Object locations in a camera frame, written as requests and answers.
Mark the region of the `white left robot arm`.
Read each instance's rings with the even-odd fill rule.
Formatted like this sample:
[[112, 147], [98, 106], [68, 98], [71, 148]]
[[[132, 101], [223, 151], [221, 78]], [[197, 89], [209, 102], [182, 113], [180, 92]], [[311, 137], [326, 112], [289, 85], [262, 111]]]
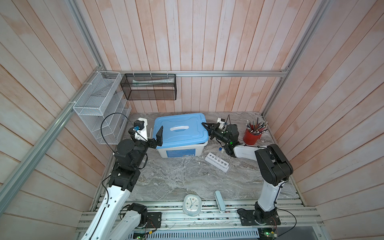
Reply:
[[84, 240], [125, 240], [135, 228], [147, 225], [147, 207], [136, 203], [128, 206], [127, 213], [117, 225], [115, 221], [147, 164], [147, 150], [162, 146], [163, 129], [160, 127], [156, 137], [148, 139], [145, 121], [137, 120], [129, 130], [131, 138], [119, 142], [114, 153], [114, 168], [106, 178], [107, 184], [103, 185], [106, 196], [84, 234]]

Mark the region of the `red pencil cup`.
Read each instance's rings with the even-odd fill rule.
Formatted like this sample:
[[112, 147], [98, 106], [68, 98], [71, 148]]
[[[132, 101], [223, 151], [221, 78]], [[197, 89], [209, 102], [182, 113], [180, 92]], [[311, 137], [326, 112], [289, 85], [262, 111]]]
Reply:
[[245, 135], [243, 137], [243, 141], [246, 145], [256, 145], [257, 141], [261, 138], [261, 134], [254, 135], [249, 130], [245, 131]]

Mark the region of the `blue plastic bin lid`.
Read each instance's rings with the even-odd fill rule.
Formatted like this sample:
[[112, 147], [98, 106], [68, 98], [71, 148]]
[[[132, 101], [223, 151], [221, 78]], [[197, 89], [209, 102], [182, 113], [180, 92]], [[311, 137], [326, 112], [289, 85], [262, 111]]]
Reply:
[[203, 144], [209, 134], [202, 123], [206, 117], [202, 113], [159, 117], [155, 120], [153, 137], [163, 127], [163, 145], [158, 149]]

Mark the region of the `white plastic storage bin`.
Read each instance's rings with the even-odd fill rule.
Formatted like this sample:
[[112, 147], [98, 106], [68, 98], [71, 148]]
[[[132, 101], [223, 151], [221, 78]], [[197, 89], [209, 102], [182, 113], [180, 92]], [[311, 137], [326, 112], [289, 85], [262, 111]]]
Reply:
[[156, 150], [162, 158], [199, 157], [208, 144], [208, 141], [201, 144], [194, 144], [180, 147], [160, 148]]

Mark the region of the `round white clock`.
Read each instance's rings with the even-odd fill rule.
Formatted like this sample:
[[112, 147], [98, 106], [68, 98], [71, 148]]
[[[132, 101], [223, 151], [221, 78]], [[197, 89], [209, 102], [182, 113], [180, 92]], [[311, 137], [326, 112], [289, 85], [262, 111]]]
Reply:
[[197, 195], [188, 194], [184, 198], [182, 208], [187, 216], [196, 217], [202, 210], [202, 200]]

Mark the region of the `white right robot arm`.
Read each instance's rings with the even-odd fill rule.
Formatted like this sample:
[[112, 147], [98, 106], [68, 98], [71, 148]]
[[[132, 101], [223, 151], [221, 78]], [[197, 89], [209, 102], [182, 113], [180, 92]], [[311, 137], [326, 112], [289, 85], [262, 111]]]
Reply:
[[242, 226], [263, 226], [267, 224], [279, 225], [276, 204], [280, 190], [294, 169], [282, 150], [276, 144], [268, 146], [248, 146], [238, 141], [237, 125], [229, 124], [225, 130], [220, 123], [202, 123], [208, 131], [210, 139], [216, 139], [224, 148], [227, 155], [233, 158], [254, 160], [264, 179], [262, 193], [255, 203], [254, 210], [238, 209]]

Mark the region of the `bundle of pencils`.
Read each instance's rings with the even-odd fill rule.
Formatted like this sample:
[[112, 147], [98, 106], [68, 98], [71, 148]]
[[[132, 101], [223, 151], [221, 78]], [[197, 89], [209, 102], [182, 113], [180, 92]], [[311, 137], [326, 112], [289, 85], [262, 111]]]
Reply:
[[268, 122], [260, 118], [257, 118], [256, 121], [247, 120], [246, 127], [246, 133], [259, 136], [268, 130]]

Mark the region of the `light blue stapler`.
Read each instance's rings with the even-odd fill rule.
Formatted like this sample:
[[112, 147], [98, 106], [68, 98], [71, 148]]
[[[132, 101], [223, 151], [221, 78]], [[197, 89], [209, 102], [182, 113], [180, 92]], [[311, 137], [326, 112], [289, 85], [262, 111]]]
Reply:
[[216, 199], [219, 212], [224, 213], [226, 211], [226, 204], [224, 202], [221, 192], [218, 190], [215, 191], [215, 199]]

